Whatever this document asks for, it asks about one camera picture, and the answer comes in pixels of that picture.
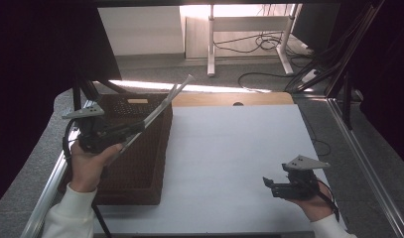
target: wire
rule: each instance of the wire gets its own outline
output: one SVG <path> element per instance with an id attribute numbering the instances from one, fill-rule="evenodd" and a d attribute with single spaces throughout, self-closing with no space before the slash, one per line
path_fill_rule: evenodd
<path id="1" fill-rule="evenodd" d="M 246 86 L 242 85 L 242 78 L 243 78 L 244 76 L 246 76 L 246 75 L 266 75 L 266 76 L 276 76 L 276 77 L 292 77 L 292 76 L 287 76 L 287 75 L 278 75 L 278 74 L 266 73 L 266 72 L 246 72 L 246 73 L 244 73 L 243 75 L 241 75 L 241 76 L 237 79 L 238 85 L 239 85 L 241 88 L 244 88 L 244 89 L 249 90 L 249 91 L 261 92 L 261 93 L 263 93 L 264 91 L 258 90 L 258 89 L 254 89 L 254 88 L 249 88 L 249 87 L 246 87 Z"/>
<path id="2" fill-rule="evenodd" d="M 264 51 L 270 51 L 270 50 L 276 49 L 277 46 L 281 42 L 281 39 L 277 38 L 277 37 L 273 37 L 272 36 L 273 34 L 282 34 L 282 33 L 281 32 L 273 32 L 273 33 L 267 33 L 267 34 L 261 33 L 261 34 L 257 34 L 257 35 L 254 35 L 254 36 L 238 38 L 238 39 L 224 41 L 224 42 L 215 42 L 215 41 L 213 41 L 213 44 L 218 49 L 228 50 L 228 51 L 237 52 L 237 53 L 245 53 L 245 54 L 255 52 L 258 49 L 262 49 Z M 240 50 L 236 50 L 236 49 L 232 49 L 232 48 L 225 48 L 225 47 L 220 47 L 219 46 L 221 44 L 233 43 L 233 42 L 248 40 L 248 39 L 252 39 L 252 38 L 255 38 L 255 44 L 257 45 L 257 47 L 255 49 L 253 49 L 253 50 L 250 50 L 250 51 L 240 51 Z M 272 47 L 267 48 L 267 47 L 263 46 L 264 44 L 273 43 L 273 42 L 275 42 L 276 44 L 273 44 Z"/>

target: wall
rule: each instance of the wall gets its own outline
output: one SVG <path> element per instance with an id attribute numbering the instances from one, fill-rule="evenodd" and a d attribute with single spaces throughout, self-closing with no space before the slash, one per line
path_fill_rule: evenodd
<path id="1" fill-rule="evenodd" d="M 116 56 L 184 52 L 180 7 L 100 8 Z"/>

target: metal rail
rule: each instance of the metal rail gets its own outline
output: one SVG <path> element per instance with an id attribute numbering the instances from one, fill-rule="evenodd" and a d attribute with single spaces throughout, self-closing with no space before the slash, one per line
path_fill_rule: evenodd
<path id="1" fill-rule="evenodd" d="M 367 155 L 362 150 L 359 142 L 357 141 L 353 131 L 349 130 L 346 125 L 343 123 L 341 118 L 341 111 L 336 103 L 336 100 L 333 98 L 328 99 L 329 107 L 335 119 L 337 120 L 337 124 L 340 127 L 341 132 L 346 138 L 347 143 L 349 144 L 358 164 L 361 168 L 365 178 L 367 179 L 372 191 L 374 192 L 375 197 L 380 203 L 383 212 L 385 213 L 391 227 L 396 233 L 397 237 L 404 238 L 404 218 L 394 203 L 393 198 L 390 196 L 384 185 L 382 184 L 380 178 L 375 172 L 372 164 L 369 162 Z"/>

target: white stand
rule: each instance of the white stand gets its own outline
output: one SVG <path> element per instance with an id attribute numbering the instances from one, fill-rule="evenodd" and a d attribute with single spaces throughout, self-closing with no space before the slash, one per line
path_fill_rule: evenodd
<path id="1" fill-rule="evenodd" d="M 282 66 L 287 75 L 291 75 L 291 65 L 286 56 L 286 45 L 289 34 L 294 25 L 295 14 L 298 4 L 293 4 L 289 16 L 262 16 L 262 17 L 213 17 L 213 5 L 210 5 L 210 16 L 208 17 L 208 56 L 207 75 L 214 76 L 214 32 L 261 32 L 261 31 L 283 31 L 281 44 L 276 48 Z"/>

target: sunlight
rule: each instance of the sunlight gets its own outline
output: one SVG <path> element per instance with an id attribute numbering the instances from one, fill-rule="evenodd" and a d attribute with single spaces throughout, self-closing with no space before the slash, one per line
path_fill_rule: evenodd
<path id="1" fill-rule="evenodd" d="M 214 5 L 215 17 L 246 17 L 257 16 L 262 5 Z M 207 19 L 210 15 L 210 5 L 181 6 L 181 14 L 186 17 Z"/>
<path id="2" fill-rule="evenodd" d="M 163 83 L 163 82 L 143 82 L 143 81 L 125 81 L 125 80 L 110 80 L 112 83 L 118 86 L 125 87 L 138 87 L 144 89 L 159 89 L 159 90 L 170 90 L 174 84 L 173 83 Z M 270 90 L 264 89 L 253 89 L 259 92 L 271 92 Z M 222 86 L 203 86 L 203 85 L 187 85 L 183 91 L 190 92 L 253 92 L 240 87 L 222 87 Z"/>

